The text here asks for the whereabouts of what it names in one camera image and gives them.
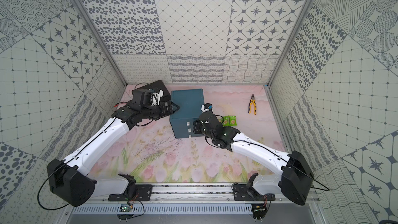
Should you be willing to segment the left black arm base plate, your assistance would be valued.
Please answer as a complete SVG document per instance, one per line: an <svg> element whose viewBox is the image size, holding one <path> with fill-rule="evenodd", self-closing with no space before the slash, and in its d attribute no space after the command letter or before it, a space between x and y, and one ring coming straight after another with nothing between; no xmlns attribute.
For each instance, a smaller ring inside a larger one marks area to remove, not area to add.
<svg viewBox="0 0 398 224"><path fill-rule="evenodd" d="M127 201L150 201L153 185L130 185L122 194L109 195L110 202L127 202Z"/></svg>

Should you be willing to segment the teal plastic drawer cabinet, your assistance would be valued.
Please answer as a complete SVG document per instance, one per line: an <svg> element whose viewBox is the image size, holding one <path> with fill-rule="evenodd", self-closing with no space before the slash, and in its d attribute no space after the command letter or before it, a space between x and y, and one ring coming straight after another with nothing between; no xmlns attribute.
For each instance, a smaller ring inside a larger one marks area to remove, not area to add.
<svg viewBox="0 0 398 224"><path fill-rule="evenodd" d="M194 122L202 114L204 105L203 89L174 90L171 101L180 109L170 116L170 124L176 139L195 138L203 136L196 134Z"/></svg>

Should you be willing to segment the green cookie packet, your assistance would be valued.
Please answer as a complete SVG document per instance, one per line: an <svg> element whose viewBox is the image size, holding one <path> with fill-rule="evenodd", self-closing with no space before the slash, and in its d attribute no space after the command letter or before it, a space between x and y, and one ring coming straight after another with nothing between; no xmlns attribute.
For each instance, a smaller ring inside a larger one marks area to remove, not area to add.
<svg viewBox="0 0 398 224"><path fill-rule="evenodd" d="M237 126L237 121L235 116L229 116L229 125L230 126Z"/></svg>
<svg viewBox="0 0 398 224"><path fill-rule="evenodd" d="M223 122L222 122L223 126L230 126L231 125L230 124L230 116L223 116L222 120L223 120Z"/></svg>

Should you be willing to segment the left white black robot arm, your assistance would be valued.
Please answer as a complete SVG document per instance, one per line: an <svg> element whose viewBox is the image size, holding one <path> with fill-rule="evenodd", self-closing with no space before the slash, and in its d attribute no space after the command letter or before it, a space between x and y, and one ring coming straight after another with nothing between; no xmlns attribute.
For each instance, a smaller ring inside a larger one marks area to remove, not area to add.
<svg viewBox="0 0 398 224"><path fill-rule="evenodd" d="M126 202L137 198L136 180L120 174L116 179L91 179L94 165L122 136L145 119L157 121L179 111L172 101L162 102L163 91L135 89L133 98L117 109L105 125L80 148L63 160L53 159L47 166L50 191L73 207L92 197L110 196Z"/></svg>

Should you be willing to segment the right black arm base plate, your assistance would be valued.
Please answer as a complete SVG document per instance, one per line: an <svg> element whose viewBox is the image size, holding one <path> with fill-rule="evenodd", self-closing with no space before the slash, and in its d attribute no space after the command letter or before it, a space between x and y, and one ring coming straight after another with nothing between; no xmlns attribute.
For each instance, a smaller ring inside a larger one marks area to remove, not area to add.
<svg viewBox="0 0 398 224"><path fill-rule="evenodd" d="M235 201L275 201L276 197L274 194L261 195L256 192L252 187L248 187L244 184L233 183L231 185L233 196Z"/></svg>

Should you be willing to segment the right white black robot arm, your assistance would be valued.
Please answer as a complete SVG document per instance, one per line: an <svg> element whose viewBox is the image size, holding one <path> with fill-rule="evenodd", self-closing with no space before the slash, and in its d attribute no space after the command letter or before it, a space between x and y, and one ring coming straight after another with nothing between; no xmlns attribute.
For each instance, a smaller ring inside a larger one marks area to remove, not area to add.
<svg viewBox="0 0 398 224"><path fill-rule="evenodd" d="M263 145L234 127L223 126L212 111L203 112L193 124L194 133L204 135L209 145L244 155L273 173L254 173L246 184L234 183L231 188L236 201L270 202L272 194L282 194L297 205L306 203L316 179L300 152L287 153Z"/></svg>

